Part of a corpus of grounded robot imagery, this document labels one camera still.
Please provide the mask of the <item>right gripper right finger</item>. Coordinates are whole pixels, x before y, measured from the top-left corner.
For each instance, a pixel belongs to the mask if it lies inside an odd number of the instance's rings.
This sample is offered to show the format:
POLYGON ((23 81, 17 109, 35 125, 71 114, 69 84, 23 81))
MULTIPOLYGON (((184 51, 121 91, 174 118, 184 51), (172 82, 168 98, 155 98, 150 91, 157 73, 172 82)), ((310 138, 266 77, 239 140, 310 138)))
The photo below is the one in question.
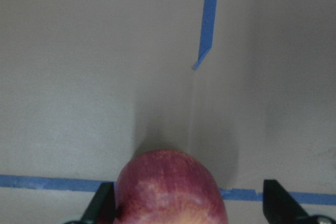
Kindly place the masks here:
POLYGON ((275 179, 263 182, 263 213, 268 223, 335 223, 335 219, 307 213, 302 204, 335 206, 335 195, 286 191, 275 179))

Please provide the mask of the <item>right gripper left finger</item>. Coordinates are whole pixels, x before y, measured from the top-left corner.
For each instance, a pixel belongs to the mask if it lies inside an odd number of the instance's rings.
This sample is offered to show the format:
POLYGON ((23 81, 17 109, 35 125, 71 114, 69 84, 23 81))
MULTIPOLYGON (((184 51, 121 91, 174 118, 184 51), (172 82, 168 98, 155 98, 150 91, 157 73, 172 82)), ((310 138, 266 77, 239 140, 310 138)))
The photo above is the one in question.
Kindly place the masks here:
POLYGON ((79 220, 69 220, 65 224, 110 224, 117 214, 115 206, 114 182, 102 183, 79 220))

